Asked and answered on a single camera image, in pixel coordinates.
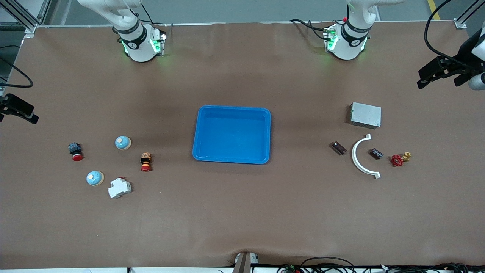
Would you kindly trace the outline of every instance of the blue ball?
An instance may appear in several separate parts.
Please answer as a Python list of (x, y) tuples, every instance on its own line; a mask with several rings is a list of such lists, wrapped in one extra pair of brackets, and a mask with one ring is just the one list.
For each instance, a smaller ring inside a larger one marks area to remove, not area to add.
[(92, 171), (86, 176), (86, 182), (92, 186), (103, 183), (104, 174), (100, 171)]
[(120, 150), (126, 150), (131, 146), (131, 139), (127, 136), (119, 136), (114, 141), (115, 146)]

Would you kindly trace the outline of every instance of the white curved handle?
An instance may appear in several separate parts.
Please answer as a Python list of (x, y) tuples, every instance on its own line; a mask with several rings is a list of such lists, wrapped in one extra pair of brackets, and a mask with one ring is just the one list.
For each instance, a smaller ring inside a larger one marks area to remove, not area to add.
[(357, 169), (359, 169), (361, 172), (363, 173), (366, 173), (366, 174), (370, 174), (370, 175), (374, 175), (376, 179), (378, 178), (381, 178), (381, 174), (378, 172), (378, 171), (370, 171), (366, 168), (364, 168), (360, 162), (357, 160), (357, 146), (359, 146), (359, 144), (365, 140), (369, 140), (371, 139), (371, 134), (367, 134), (365, 135), (365, 138), (357, 141), (357, 143), (353, 146), (352, 148), (352, 160), (354, 162), (354, 164), (356, 165)]

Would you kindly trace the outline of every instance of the orange and black figurine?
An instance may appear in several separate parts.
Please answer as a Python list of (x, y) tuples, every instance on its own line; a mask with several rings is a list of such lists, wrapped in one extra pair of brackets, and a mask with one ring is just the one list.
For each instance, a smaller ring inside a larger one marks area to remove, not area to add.
[(142, 160), (142, 171), (151, 171), (150, 163), (151, 163), (151, 154), (150, 153), (143, 153)]

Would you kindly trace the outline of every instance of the red cap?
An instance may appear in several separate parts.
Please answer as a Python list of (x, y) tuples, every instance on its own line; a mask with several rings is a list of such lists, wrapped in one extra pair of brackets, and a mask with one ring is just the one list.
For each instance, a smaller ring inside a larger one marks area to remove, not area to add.
[(72, 160), (74, 161), (81, 161), (84, 157), (82, 157), (82, 155), (80, 154), (75, 154), (72, 156)]

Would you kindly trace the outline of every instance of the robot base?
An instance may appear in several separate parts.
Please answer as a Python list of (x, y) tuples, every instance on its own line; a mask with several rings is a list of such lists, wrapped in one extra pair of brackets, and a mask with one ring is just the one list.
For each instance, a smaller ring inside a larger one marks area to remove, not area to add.
[(342, 26), (343, 25), (341, 24), (334, 24), (324, 29), (323, 36), (330, 39), (330, 41), (325, 41), (325, 50), (342, 60), (355, 59), (359, 53), (364, 50), (367, 38), (361, 43), (361, 46), (351, 47), (349, 43), (339, 35)]
[(165, 33), (161, 34), (159, 29), (149, 24), (143, 24), (143, 27), (146, 28), (147, 35), (138, 49), (131, 49), (122, 42), (126, 55), (140, 63), (147, 62), (155, 56), (163, 56), (165, 51)]

